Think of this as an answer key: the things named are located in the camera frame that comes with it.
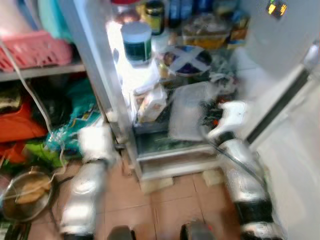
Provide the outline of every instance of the digital display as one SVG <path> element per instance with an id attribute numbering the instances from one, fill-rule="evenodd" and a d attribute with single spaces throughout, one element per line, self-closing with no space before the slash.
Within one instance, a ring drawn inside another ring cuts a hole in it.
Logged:
<path id="1" fill-rule="evenodd" d="M 266 11 L 269 15 L 272 15 L 279 20 L 285 14 L 287 8 L 287 4 L 281 0 L 270 0 L 266 7 Z"/>

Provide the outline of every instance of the pink basket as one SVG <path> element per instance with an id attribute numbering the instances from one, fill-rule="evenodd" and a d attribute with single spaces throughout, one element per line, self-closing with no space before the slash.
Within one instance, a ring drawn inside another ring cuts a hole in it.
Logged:
<path id="1" fill-rule="evenodd" d="M 3 39 L 21 69 L 47 65 L 66 65 L 72 61 L 72 48 L 64 40 L 53 38 L 46 31 L 6 37 Z M 0 69 L 13 72 L 14 67 L 0 48 Z"/>

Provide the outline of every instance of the metal pot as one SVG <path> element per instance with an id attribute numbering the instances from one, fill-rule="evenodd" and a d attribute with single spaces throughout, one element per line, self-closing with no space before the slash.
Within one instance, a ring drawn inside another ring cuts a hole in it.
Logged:
<path id="1" fill-rule="evenodd" d="M 0 173 L 0 212 L 3 210 L 4 194 L 11 183 L 11 177 L 7 174 Z"/>
<path id="2" fill-rule="evenodd" d="M 33 220 L 51 203 L 57 185 L 55 180 L 52 181 L 49 191 L 37 201 L 17 204 L 16 197 L 9 197 L 19 194 L 27 182 L 43 177 L 51 179 L 52 176 L 42 168 L 33 166 L 12 179 L 3 194 L 2 213 L 6 219 L 19 222 Z"/>

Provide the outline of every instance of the jar lid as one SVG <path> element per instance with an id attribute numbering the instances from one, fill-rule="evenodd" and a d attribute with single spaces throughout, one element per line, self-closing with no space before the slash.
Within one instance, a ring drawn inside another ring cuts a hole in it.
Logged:
<path id="1" fill-rule="evenodd" d="M 125 42 L 140 43 L 151 38 L 152 29 L 147 23 L 134 21 L 124 24 L 121 33 Z"/>

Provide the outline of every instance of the white cable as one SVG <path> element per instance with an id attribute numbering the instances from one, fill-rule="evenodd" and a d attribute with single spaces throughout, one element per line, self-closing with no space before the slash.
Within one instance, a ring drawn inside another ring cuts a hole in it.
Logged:
<path id="1" fill-rule="evenodd" d="M 8 57 L 8 59 L 10 60 L 10 63 L 12 64 L 14 70 L 16 71 L 20 81 L 22 82 L 22 85 L 24 86 L 24 88 L 26 89 L 26 91 L 30 94 L 30 96 L 32 97 L 33 101 L 35 102 L 36 106 L 38 107 L 39 111 L 41 112 L 43 118 L 44 118 L 44 121 L 45 121 L 45 125 L 46 125 L 46 128 L 48 129 L 48 132 L 49 134 L 52 134 L 52 129 L 51 129 L 51 121 L 50 121 L 50 117 L 49 117 L 49 114 L 47 113 L 47 110 L 45 109 L 44 105 L 42 104 L 42 102 L 37 98 L 36 94 L 31 90 L 31 88 L 28 86 L 26 80 L 23 78 L 22 74 L 21 74 L 21 71 L 15 61 L 15 59 L 13 58 L 11 52 L 8 50 L 7 46 L 5 45 L 5 43 L 2 41 L 2 39 L 0 38 L 0 47 L 3 49 L 4 53 L 6 54 L 6 56 Z M 63 160 L 63 154 L 64 154 L 64 150 L 65 150 L 65 145 L 62 143 L 60 145 L 61 147 L 61 152 L 60 152 L 60 155 L 59 155 L 59 160 L 60 160 L 60 163 L 62 165 L 62 171 L 61 172 L 55 172 L 50 181 L 48 181 L 46 184 L 43 184 L 41 186 L 38 186 L 36 187 L 35 189 L 33 190 L 30 190 L 30 191 L 26 191 L 26 192 L 22 192 L 20 194 L 16 194 L 16 195 L 11 195 L 11 196 L 7 196 L 7 197 L 4 197 L 3 199 L 11 199 L 11 198 L 16 198 L 16 197 L 19 197 L 19 196 L 23 196 L 23 195 L 27 195 L 27 194 L 31 194 L 31 193 L 34 193 L 35 191 L 37 191 L 38 189 L 48 185 L 48 184 L 51 184 L 51 182 L 54 180 L 55 176 L 57 175 L 62 175 L 66 172 L 66 164 L 64 163 L 64 160 Z"/>

